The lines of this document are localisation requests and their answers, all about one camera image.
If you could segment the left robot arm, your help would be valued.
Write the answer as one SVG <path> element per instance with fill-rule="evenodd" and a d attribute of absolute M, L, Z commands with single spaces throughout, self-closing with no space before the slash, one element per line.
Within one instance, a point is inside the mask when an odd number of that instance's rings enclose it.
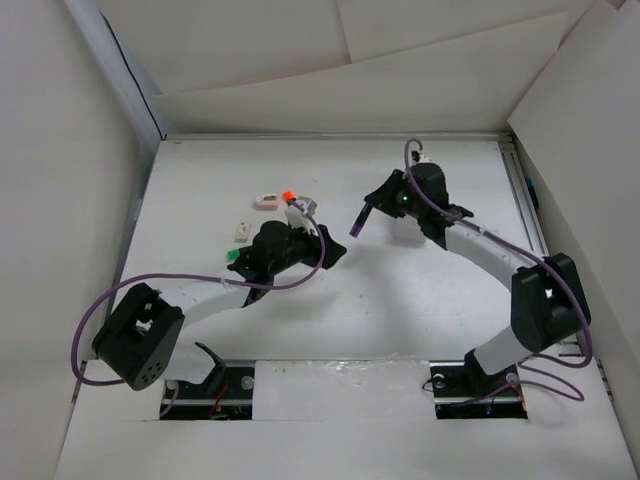
<path fill-rule="evenodd" d="M 226 364 L 204 343 L 180 341 L 181 332 L 224 311 L 258 302 L 272 290 L 275 277 L 295 265 L 328 270 L 346 252 L 324 225 L 306 230 L 268 221 L 251 245 L 239 249 L 225 279 L 188 283 L 165 292 L 135 283 L 94 337 L 92 349 L 134 391 L 166 379 L 212 396 L 222 387 Z"/>

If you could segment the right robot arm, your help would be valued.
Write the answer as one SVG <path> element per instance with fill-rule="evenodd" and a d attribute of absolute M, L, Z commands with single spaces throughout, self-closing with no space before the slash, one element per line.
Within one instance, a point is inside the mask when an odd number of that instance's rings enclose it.
<path fill-rule="evenodd" d="M 450 201 L 440 166 L 413 163 L 394 170 L 365 196 L 353 234 L 371 210 L 414 219 L 426 239 L 475 264 L 510 292 L 507 326 L 471 349 L 455 373 L 454 384 L 469 403 L 509 388 L 514 367 L 546 358 L 546 349 L 577 332 L 587 343 L 579 365 L 591 362 L 591 315 L 575 262 L 565 254 L 540 257 L 481 227 L 470 210 Z"/>

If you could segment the green highlighter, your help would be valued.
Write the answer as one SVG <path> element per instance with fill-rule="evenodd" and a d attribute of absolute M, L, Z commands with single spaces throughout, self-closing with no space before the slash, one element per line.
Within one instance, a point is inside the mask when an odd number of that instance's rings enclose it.
<path fill-rule="evenodd" d="M 226 252 L 226 259 L 228 262 L 234 262 L 241 255 L 241 251 L 239 249 L 233 249 Z"/>

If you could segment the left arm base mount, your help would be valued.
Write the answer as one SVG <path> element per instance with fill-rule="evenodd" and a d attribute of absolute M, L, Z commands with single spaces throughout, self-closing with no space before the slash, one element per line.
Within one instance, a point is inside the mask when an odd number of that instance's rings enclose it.
<path fill-rule="evenodd" d="M 196 342 L 211 366 L 199 384 L 167 381 L 160 406 L 160 420 L 245 421 L 252 419 L 255 361 L 227 362 L 208 346 Z"/>

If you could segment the purple highlighter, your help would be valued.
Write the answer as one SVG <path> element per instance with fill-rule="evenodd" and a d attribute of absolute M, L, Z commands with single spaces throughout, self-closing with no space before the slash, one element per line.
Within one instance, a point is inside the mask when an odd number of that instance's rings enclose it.
<path fill-rule="evenodd" d="M 352 238 L 357 238 L 360 235 L 364 225 L 369 218 L 369 215 L 371 214 L 371 211 L 372 206 L 368 203 L 365 203 L 349 231 L 349 235 Z"/>

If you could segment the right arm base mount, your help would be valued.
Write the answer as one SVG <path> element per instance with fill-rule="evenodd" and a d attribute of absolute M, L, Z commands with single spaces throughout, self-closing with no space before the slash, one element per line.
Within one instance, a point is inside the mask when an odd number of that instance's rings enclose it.
<path fill-rule="evenodd" d="M 470 353 L 430 361 L 422 389 L 433 395 L 438 420 L 528 418 L 515 364 L 488 375 Z"/>

